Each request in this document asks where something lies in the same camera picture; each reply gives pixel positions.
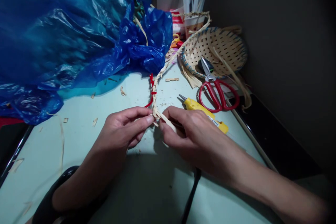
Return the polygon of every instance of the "blue plastic bag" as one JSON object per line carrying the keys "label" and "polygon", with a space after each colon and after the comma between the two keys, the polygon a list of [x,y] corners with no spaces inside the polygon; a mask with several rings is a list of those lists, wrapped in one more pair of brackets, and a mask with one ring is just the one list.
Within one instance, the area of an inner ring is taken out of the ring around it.
{"label": "blue plastic bag", "polygon": [[59,89],[94,87],[120,71],[157,74],[172,17],[150,3],[0,0],[0,116],[36,125],[62,107]]}

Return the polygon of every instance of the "forearm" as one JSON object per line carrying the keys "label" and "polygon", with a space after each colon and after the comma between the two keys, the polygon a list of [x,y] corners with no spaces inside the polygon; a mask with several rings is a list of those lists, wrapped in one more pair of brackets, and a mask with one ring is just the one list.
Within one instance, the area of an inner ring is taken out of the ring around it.
{"label": "forearm", "polygon": [[64,212],[89,204],[103,192],[120,168],[121,161],[114,155],[89,153],[71,178],[55,191],[52,199],[54,209]]}
{"label": "forearm", "polygon": [[326,203],[287,178],[246,157],[234,187],[270,206],[285,223],[325,223]]}

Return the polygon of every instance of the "scissors blade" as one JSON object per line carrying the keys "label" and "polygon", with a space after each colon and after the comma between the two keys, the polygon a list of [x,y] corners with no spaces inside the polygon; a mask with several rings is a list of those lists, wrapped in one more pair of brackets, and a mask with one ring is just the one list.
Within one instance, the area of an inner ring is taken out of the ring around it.
{"label": "scissors blade", "polygon": [[210,72],[210,69],[209,69],[209,67],[208,67],[208,64],[207,64],[207,62],[205,61],[205,58],[202,56],[202,61],[201,61],[201,63],[202,63],[202,67],[203,67],[203,71],[204,71],[204,73],[205,73],[205,75],[207,76],[207,77],[210,77],[211,76],[211,72]]}

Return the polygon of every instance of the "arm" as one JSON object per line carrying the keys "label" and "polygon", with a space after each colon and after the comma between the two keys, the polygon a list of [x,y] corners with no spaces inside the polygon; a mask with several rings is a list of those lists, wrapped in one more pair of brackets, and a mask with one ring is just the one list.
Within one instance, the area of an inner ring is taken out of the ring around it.
{"label": "arm", "polygon": [[96,199],[121,170],[128,148],[135,147],[153,123],[151,113],[133,107],[109,115],[83,163],[52,195],[53,209],[72,211]]}
{"label": "arm", "polygon": [[181,123],[186,134],[185,138],[178,136],[161,121],[164,142],[194,166],[270,206],[285,223],[326,221],[328,208],[322,199],[262,166],[224,135],[204,112],[169,107],[164,114]]}

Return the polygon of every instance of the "braided straw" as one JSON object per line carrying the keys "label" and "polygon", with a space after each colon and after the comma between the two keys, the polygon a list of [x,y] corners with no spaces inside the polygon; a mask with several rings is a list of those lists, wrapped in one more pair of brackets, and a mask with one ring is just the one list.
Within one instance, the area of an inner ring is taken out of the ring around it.
{"label": "braided straw", "polygon": [[[153,89],[152,92],[156,92],[156,86],[158,85],[158,82],[160,80],[160,78],[162,77],[162,75],[164,74],[164,72],[167,70],[168,66],[173,62],[173,60],[182,52],[183,48],[193,39],[195,38],[198,34],[200,34],[201,32],[203,32],[209,25],[211,22],[210,19],[210,15],[209,12],[190,12],[190,13],[184,13],[184,14],[172,14],[173,16],[206,16],[207,17],[207,22],[206,24],[199,29],[198,31],[189,31],[189,33],[192,34],[192,36],[190,36],[183,44],[182,46],[178,49],[178,51],[172,56],[170,57],[168,63],[160,70],[159,74],[157,75],[157,77],[154,80],[154,85],[153,85]],[[162,118],[162,114],[159,112],[157,105],[156,105],[156,94],[153,95],[153,106],[152,106],[152,110],[153,110],[153,116],[156,120]]]}

